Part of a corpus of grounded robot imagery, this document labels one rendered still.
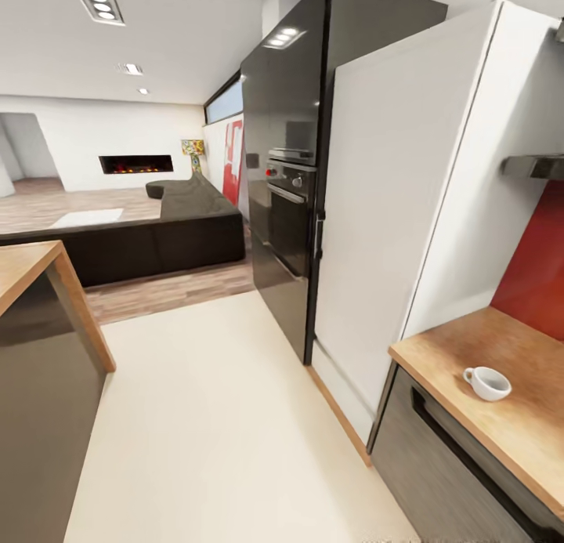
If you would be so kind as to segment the coffee cup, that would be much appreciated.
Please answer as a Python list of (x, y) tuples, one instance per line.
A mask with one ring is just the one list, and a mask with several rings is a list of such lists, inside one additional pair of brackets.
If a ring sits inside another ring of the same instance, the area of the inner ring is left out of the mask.
[(510, 382), (501, 373), (488, 367), (475, 369), (469, 367), (465, 370), (463, 377), (472, 384), (475, 393), (484, 400), (501, 400), (512, 391)]

